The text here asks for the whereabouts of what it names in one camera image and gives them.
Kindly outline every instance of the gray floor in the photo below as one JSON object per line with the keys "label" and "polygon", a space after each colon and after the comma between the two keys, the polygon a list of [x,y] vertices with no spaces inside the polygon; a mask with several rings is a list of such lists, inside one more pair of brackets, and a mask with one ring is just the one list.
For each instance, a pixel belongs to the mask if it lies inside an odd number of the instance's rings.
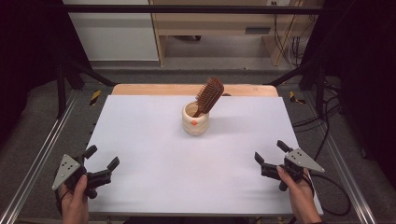
{"label": "gray floor", "polygon": [[[167,57],[163,67],[158,64],[150,66],[142,63],[129,63],[122,69],[114,69],[106,64],[97,63],[96,69],[105,77],[123,83],[204,83],[207,77],[219,77],[224,83],[262,84],[284,75],[291,67],[285,63],[274,67],[259,37],[219,37],[203,36],[195,41],[191,36],[177,36],[169,39]],[[76,95],[76,105],[71,111],[56,143],[47,157],[47,161],[39,170],[39,176],[28,195],[19,218],[39,217],[59,219],[50,186],[53,173],[64,153],[77,154],[84,150],[90,140],[90,132],[100,115],[106,95],[111,88],[84,76],[86,86],[83,91],[71,91]],[[278,93],[284,98],[291,123],[310,119],[315,116],[309,104],[298,104],[290,101],[290,91],[294,91],[297,99],[309,100],[311,91],[301,92],[296,83],[299,78],[288,80],[277,87]],[[337,78],[329,77],[329,81],[338,85]],[[96,105],[89,105],[92,94],[102,90]],[[326,92],[325,98],[332,96]],[[56,122],[57,95],[55,82],[32,90],[28,106],[21,114],[9,139],[1,146],[0,179],[3,190],[0,193],[0,211],[6,211],[14,195],[18,192],[23,179],[29,172],[35,157],[46,141],[47,135]],[[384,177],[377,163],[361,157],[360,144],[342,114],[336,113],[330,118],[331,137],[336,143],[347,167],[353,174],[361,190],[364,200],[373,213],[376,223],[396,223],[396,192]],[[323,134],[319,127],[307,132],[300,132],[310,127],[295,129],[300,147],[309,155],[315,155],[322,141]],[[342,185],[339,171],[334,165],[331,149],[325,144],[318,163],[326,169],[326,176]],[[324,207],[335,213],[347,209],[347,199],[335,185],[314,177],[319,199]],[[359,205],[353,204],[351,211],[345,216],[334,216],[325,213],[324,219],[330,223],[361,223],[358,216]],[[283,217],[287,223],[289,217]],[[92,217],[92,220],[106,220],[106,217]],[[277,223],[277,217],[266,217],[263,223]]]}

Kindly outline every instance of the hand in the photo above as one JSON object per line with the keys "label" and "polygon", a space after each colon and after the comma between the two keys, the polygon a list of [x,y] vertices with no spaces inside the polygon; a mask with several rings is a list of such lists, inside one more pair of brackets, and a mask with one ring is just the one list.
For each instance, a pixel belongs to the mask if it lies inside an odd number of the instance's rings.
{"label": "hand", "polygon": [[85,224],[88,223],[88,198],[84,195],[87,188],[87,176],[82,175],[73,191],[62,184],[62,214],[64,217],[63,224]]}
{"label": "hand", "polygon": [[297,184],[291,179],[288,172],[280,166],[277,166],[276,169],[279,177],[289,187],[291,209],[297,220],[300,223],[321,222],[318,210],[314,204],[312,189],[308,183],[301,181]]}

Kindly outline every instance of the white tabletop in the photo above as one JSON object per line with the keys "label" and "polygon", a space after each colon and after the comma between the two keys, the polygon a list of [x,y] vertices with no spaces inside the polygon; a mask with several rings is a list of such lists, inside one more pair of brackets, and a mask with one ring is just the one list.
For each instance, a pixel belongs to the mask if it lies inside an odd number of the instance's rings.
{"label": "white tabletop", "polygon": [[[221,97],[206,133],[181,126],[183,105],[193,96],[110,95],[89,146],[89,172],[116,156],[112,182],[97,189],[90,212],[120,216],[276,216],[292,214],[289,193],[261,176],[257,151],[283,164],[276,146],[298,143],[280,97]],[[318,199],[315,198],[320,214]]]}

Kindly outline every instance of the beige round container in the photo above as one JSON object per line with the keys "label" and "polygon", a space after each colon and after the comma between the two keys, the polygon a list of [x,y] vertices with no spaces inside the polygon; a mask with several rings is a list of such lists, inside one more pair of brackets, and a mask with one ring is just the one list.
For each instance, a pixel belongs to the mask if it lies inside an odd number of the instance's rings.
{"label": "beige round container", "polygon": [[196,102],[184,105],[181,110],[183,129],[192,135],[204,133],[209,127],[209,113],[201,114],[198,118],[192,117],[197,110],[198,105]]}

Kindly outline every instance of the hairbrush head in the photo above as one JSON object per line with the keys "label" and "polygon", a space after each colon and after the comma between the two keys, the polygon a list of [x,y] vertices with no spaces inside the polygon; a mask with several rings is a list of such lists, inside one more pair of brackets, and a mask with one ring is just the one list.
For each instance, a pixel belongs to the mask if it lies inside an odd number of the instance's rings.
{"label": "hairbrush head", "polygon": [[198,104],[198,110],[193,117],[197,118],[201,113],[209,113],[223,92],[224,86],[218,78],[208,78],[206,84],[201,88],[195,97]]}

